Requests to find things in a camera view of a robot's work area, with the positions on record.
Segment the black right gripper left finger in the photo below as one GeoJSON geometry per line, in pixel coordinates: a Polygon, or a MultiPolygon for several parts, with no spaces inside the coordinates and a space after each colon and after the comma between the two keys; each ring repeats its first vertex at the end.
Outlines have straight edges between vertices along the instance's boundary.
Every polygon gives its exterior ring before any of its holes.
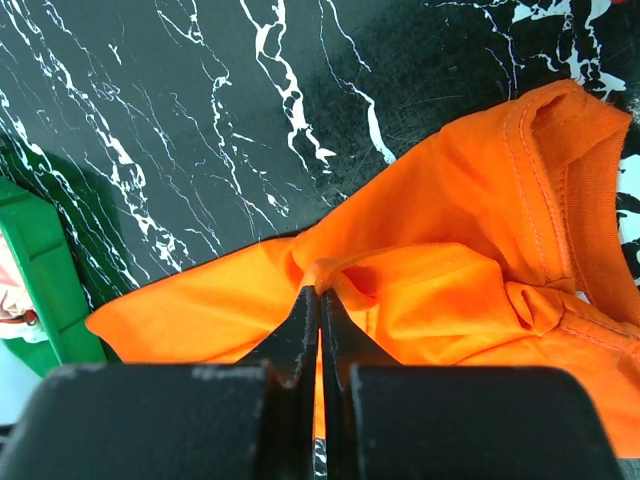
{"type": "Polygon", "coordinates": [[[5,479],[310,479],[318,298],[228,365],[52,371],[1,450],[5,479]]]}

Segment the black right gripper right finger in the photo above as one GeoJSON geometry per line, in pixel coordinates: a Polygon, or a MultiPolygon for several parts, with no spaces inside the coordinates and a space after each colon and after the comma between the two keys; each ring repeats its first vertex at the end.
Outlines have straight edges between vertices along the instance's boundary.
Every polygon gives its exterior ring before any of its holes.
{"type": "Polygon", "coordinates": [[[331,479],[618,479],[595,408],[547,367],[404,366],[320,300],[331,479]]]}

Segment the orange t-shirt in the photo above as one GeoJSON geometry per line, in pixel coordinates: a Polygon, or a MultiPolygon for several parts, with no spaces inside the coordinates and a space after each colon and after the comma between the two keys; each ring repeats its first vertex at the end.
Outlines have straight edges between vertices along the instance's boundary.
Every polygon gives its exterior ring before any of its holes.
{"type": "Polygon", "coordinates": [[[308,230],[150,284],[87,319],[126,362],[232,363],[305,286],[409,365],[541,365],[639,454],[639,291],[616,182],[631,116],[570,80],[443,127],[308,230]]]}

